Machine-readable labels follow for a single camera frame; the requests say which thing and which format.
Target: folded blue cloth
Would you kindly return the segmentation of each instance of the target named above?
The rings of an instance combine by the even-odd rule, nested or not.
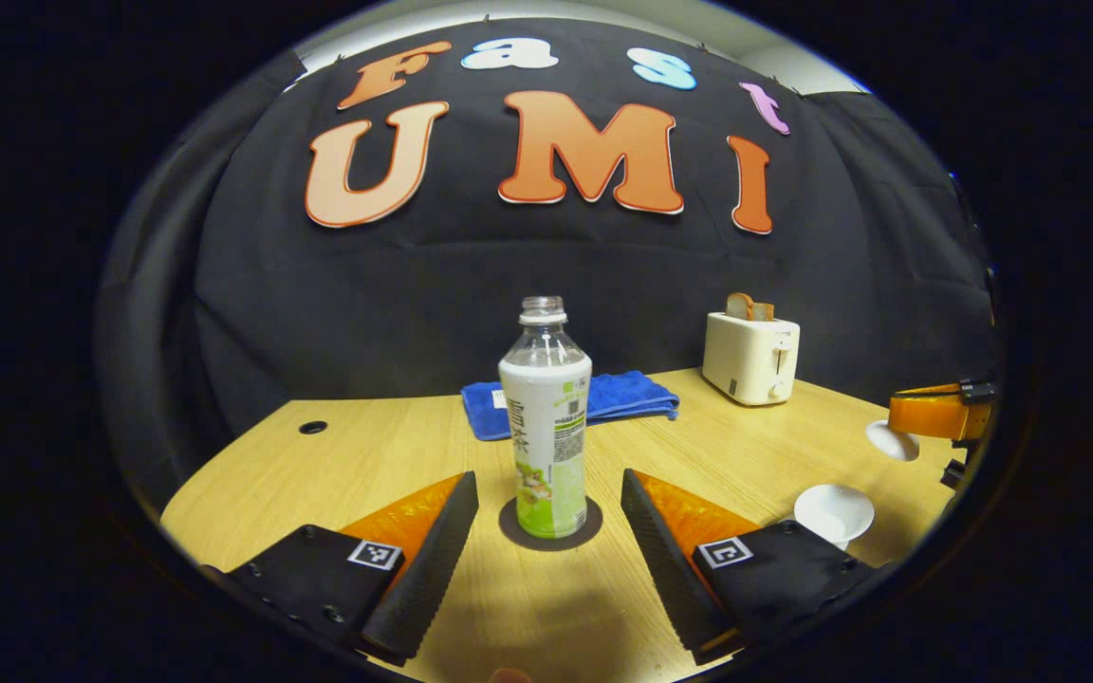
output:
[[[497,408],[492,392],[497,392],[500,381],[478,381],[463,386],[463,407],[471,431],[481,441],[508,438],[508,411]],[[598,424],[623,416],[663,414],[678,419],[678,399],[663,386],[655,384],[642,372],[633,369],[623,375],[599,375],[589,384],[588,423]]]

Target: wooden table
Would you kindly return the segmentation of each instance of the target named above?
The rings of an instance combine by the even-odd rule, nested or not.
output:
[[[786,403],[741,407],[697,368],[651,379],[681,398],[680,416],[589,427],[586,493],[604,523],[579,549],[524,550],[500,532],[497,513],[515,492],[512,447],[474,438],[460,395],[291,401],[179,488],[163,527],[196,562],[228,572],[301,523],[338,529],[474,471],[480,509],[467,549],[420,653],[401,671],[469,683],[507,666],[543,683],[644,683],[701,669],[673,634],[622,514],[623,468],[759,523],[789,514],[809,485],[854,485],[874,503],[875,522],[849,552],[872,566],[914,550],[953,494],[939,484],[957,455],[949,441],[919,436],[922,455],[900,462],[867,440],[867,424],[889,414],[883,407],[803,381]],[[312,421],[327,431],[301,434]]]

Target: dark round coaster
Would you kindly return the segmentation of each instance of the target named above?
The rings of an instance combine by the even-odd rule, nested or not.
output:
[[[537,535],[529,535],[525,529],[521,529],[521,525],[517,523],[516,498],[505,503],[505,506],[500,509],[500,531],[504,531],[508,541],[519,544],[522,549],[568,550],[577,547],[585,541],[593,539],[601,530],[601,508],[598,507],[598,503],[593,502],[593,498],[586,496],[585,501],[589,503],[585,513],[585,527],[581,527],[580,531],[573,533],[573,535],[565,535],[563,539],[538,539]]]

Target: white toaster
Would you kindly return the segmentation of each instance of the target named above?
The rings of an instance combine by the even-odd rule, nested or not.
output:
[[[795,386],[799,326],[786,320],[742,320],[707,314],[702,375],[748,407],[780,403]]]

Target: plastic bottle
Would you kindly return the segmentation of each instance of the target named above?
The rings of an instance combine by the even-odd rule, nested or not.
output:
[[[538,539],[585,527],[585,424],[593,362],[564,332],[561,297],[521,301],[521,338],[500,362],[517,467],[517,522]]]

